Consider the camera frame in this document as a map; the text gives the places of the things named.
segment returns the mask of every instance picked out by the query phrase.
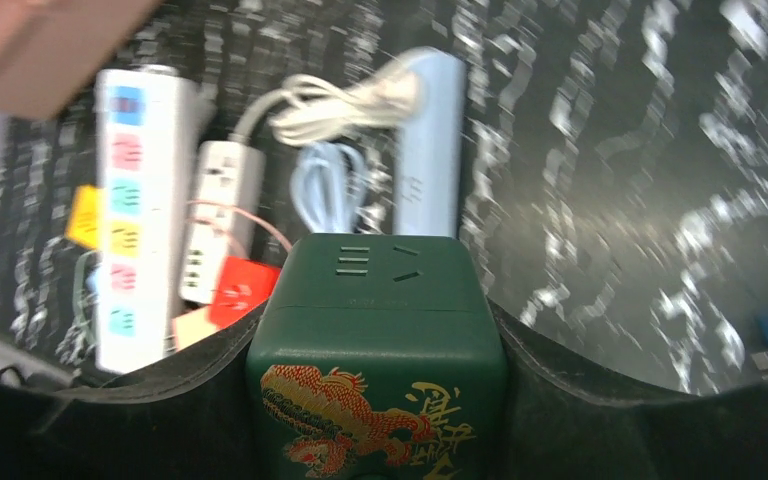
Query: red and gold dragon illustration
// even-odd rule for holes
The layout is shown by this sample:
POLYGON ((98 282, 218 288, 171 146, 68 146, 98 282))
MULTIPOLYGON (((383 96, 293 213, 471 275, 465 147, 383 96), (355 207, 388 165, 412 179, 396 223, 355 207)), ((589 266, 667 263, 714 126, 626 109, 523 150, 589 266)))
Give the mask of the red and gold dragon illustration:
POLYGON ((322 375, 304 365, 273 365, 261 377, 267 411, 299 433, 285 447, 293 462, 308 466, 306 476, 334 476, 357 457, 383 451, 387 464, 410 460, 412 444, 434 438, 428 418, 398 408, 375 412, 364 398, 366 384, 360 374, 332 369, 322 375), (411 442, 394 436, 411 433, 411 442))

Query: black marble surface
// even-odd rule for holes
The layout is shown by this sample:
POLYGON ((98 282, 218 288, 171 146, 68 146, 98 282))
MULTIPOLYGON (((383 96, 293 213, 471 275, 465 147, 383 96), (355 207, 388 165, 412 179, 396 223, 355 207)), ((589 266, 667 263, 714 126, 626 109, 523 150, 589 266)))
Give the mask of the black marble surface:
MULTIPOLYGON (((294 73, 341 86, 430 45, 469 64, 461 240, 487 294, 605 366, 707 394, 755 378, 768 308, 768 9, 706 0, 170 0, 113 67, 164 63, 215 93, 206 139, 294 73)), ((65 364, 76 328, 63 238, 95 183, 92 92, 11 122, 0 170, 0 331, 65 364)), ((362 230, 390 231, 394 140, 353 139, 374 171, 362 230)), ((269 155, 260 214, 298 239, 296 151, 269 155)), ((256 257, 280 263, 262 233, 256 257)), ((84 300, 86 292, 78 292, 84 300)))

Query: cardboard box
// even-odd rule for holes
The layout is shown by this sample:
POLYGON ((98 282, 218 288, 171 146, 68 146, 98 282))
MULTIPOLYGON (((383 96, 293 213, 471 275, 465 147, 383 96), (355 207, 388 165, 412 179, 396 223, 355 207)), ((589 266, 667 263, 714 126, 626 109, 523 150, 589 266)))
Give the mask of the cardboard box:
POLYGON ((56 116, 162 0, 0 0, 0 111, 56 116))

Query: white cable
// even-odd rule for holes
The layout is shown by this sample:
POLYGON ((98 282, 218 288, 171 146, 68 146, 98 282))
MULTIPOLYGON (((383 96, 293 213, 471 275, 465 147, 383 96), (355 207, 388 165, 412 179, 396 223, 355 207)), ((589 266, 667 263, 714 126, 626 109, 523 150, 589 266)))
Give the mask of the white cable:
POLYGON ((360 152, 347 145, 318 142, 299 152, 290 177, 290 196, 311 232, 352 233, 366 197, 367 177, 360 152))
POLYGON ((311 75, 288 77, 281 88, 255 101, 237 123, 230 140, 248 144, 258 121, 281 101, 289 107, 268 120, 275 138, 301 147, 334 140, 356 127, 394 128, 420 101, 419 78, 410 60, 428 48, 408 50, 366 80, 345 90, 311 75))

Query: dark green device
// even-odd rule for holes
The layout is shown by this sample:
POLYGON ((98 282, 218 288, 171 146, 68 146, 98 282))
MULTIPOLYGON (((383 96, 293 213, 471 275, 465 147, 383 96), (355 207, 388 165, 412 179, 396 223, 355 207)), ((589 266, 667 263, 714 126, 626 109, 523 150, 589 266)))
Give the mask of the dark green device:
POLYGON ((507 367, 457 240, 314 234, 246 361, 269 480, 483 480, 507 367))

